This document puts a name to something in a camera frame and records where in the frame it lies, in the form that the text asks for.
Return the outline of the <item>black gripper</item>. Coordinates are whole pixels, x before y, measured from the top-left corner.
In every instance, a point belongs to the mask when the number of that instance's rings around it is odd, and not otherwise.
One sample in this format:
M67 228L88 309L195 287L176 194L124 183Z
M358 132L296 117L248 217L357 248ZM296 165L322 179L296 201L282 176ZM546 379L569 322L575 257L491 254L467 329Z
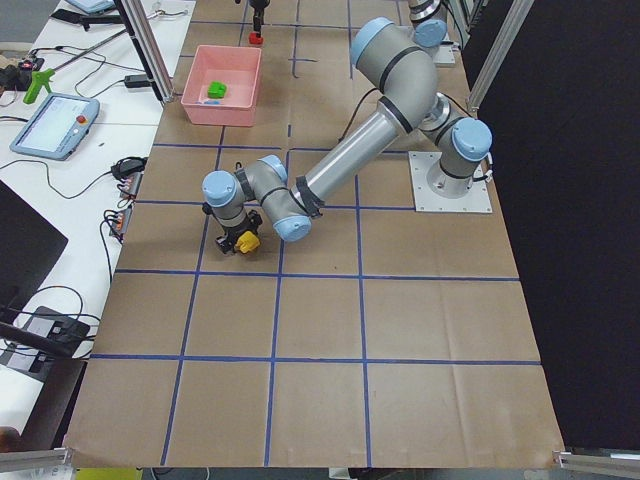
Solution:
M216 238L216 244L223 254L238 252L234 246L238 237L245 231L252 231L258 235L258 229L263 223L262 217L256 210L246 211L241 207L239 212L231 218L223 218L218 215L219 210L204 202L202 210L206 215L212 216L222 227L224 234Z
M264 15L270 0L249 0L249 6L253 9L253 31L260 33L264 25Z

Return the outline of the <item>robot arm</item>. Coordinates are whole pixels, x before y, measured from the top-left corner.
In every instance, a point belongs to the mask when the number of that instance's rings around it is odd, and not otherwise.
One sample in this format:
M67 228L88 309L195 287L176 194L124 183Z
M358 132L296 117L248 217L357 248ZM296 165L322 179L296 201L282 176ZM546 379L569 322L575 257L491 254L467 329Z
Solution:
M378 17L359 30L350 58L380 91L376 109L294 185L275 155L204 178L202 210L223 230L216 239L222 253L254 251L264 218L283 241L304 238L334 191L403 134L420 131L440 149L428 173L435 194L460 198L476 181L476 168L490 157L492 133L438 92L436 66L424 48L393 21Z
M249 0L253 9L253 30L249 34L251 45L263 43L262 26L264 13L270 5L269 0ZM447 13L442 10L443 3L437 0L408 0L409 19L414 29L413 39L421 47L438 47L447 35Z

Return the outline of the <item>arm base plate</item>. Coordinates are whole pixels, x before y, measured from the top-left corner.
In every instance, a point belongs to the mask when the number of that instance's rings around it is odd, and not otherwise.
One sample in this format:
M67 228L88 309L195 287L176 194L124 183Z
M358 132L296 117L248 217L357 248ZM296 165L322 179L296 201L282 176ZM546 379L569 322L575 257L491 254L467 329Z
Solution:
M452 45L439 45L432 48L432 59L439 68L452 68L456 64Z
M409 151L409 169L415 211L419 213L491 214L484 172L477 166L466 179L448 176L440 165L440 152Z

